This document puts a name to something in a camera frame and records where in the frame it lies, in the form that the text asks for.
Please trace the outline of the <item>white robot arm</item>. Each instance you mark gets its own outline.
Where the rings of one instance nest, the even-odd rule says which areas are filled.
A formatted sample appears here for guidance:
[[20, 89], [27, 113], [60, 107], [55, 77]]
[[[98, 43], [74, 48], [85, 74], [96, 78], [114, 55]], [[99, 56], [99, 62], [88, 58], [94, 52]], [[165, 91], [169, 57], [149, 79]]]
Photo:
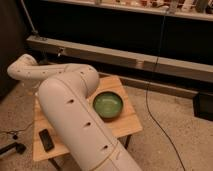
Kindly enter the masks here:
[[89, 105], [99, 85], [86, 64], [40, 65], [24, 54], [7, 68], [15, 80], [39, 80], [40, 107], [82, 171], [142, 171], [137, 162]]

